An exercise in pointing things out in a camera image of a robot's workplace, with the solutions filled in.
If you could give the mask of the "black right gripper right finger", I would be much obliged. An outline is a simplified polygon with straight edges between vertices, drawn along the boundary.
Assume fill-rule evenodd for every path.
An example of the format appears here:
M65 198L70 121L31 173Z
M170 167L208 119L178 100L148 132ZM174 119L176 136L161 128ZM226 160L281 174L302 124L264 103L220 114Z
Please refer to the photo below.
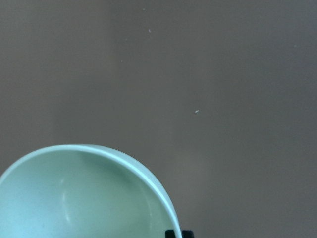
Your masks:
M183 230L182 237L183 238L194 238L194 233L192 230Z

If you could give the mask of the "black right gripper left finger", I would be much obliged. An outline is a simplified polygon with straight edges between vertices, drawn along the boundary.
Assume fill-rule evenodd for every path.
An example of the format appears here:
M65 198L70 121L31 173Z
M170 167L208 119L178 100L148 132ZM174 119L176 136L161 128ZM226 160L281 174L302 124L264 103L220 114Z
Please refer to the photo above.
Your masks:
M176 238L174 230L166 230L165 238Z

